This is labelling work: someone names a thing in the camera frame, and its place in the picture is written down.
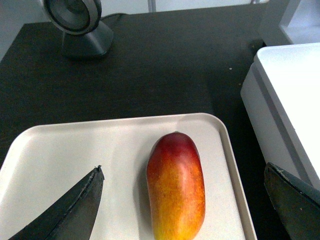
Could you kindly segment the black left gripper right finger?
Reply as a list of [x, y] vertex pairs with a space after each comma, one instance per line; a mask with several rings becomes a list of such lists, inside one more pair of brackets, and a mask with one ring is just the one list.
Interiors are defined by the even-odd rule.
[[268, 162], [264, 186], [283, 226], [292, 240], [320, 238], [320, 191]]

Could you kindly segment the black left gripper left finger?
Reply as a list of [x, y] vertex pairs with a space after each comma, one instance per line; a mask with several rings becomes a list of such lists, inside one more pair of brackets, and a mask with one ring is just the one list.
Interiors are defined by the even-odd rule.
[[104, 174], [99, 165], [11, 240], [88, 240], [98, 214]]

